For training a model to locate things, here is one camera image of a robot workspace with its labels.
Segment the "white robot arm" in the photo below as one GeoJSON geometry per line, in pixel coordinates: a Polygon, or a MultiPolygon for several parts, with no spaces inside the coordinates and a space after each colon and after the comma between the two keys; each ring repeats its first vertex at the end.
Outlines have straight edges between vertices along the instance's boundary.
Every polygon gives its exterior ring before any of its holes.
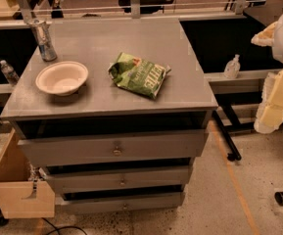
{"type": "MultiPolygon", "coordinates": [[[[283,64],[283,14],[277,22],[256,34],[251,42],[261,47],[270,46],[273,59],[283,64]]],[[[258,133],[269,134],[283,123],[283,69],[267,75],[261,97],[254,128],[258,133]]]]}

